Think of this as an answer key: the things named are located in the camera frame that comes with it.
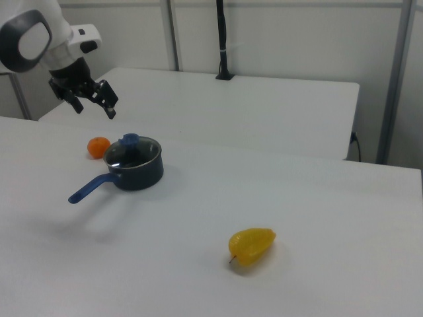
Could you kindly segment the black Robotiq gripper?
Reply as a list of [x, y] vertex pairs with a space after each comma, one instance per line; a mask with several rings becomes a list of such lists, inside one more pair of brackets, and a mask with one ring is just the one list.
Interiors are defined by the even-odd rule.
[[78, 58], [67, 67], [49, 70], [51, 79], [49, 85], [59, 100], [64, 100], [72, 106], [77, 114], [83, 111], [83, 105], [77, 96], [99, 105], [112, 120], [118, 97], [108, 81], [95, 82], [91, 79], [91, 71], [84, 57]]

